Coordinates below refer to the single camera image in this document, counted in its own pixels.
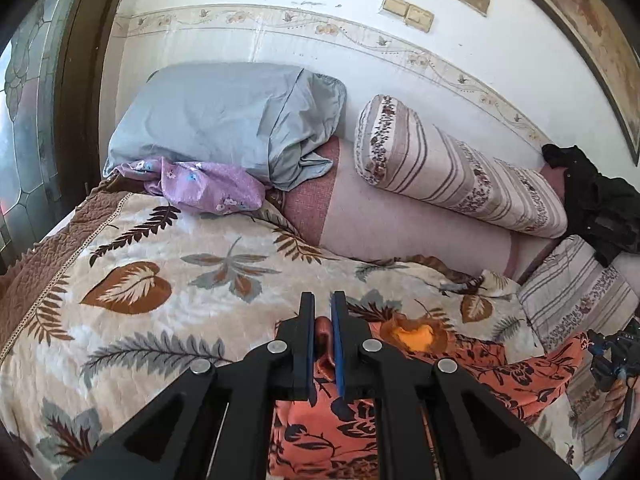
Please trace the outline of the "person's right hand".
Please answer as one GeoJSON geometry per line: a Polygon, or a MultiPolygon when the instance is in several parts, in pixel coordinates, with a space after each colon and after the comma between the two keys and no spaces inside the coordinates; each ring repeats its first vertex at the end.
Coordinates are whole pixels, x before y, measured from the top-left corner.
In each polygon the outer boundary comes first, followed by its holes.
{"type": "Polygon", "coordinates": [[[624,411],[624,401],[628,386],[631,386],[632,390],[634,390],[634,404],[632,404],[629,428],[634,429],[634,426],[637,425],[640,411],[640,385],[639,378],[634,377],[628,378],[626,385],[623,385],[623,383],[618,380],[612,389],[606,394],[603,413],[605,426],[608,428],[613,428],[615,426],[617,417],[624,411]]]}

